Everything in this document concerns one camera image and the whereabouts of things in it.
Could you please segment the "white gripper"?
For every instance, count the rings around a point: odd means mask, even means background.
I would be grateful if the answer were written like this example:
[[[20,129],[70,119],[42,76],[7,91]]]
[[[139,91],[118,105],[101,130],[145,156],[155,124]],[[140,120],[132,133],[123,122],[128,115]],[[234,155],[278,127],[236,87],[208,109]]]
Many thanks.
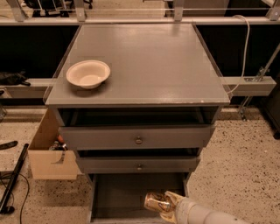
[[[175,192],[164,193],[172,202],[178,202],[174,212],[161,213],[160,217],[172,224],[204,224],[208,210],[191,199],[184,198]]]

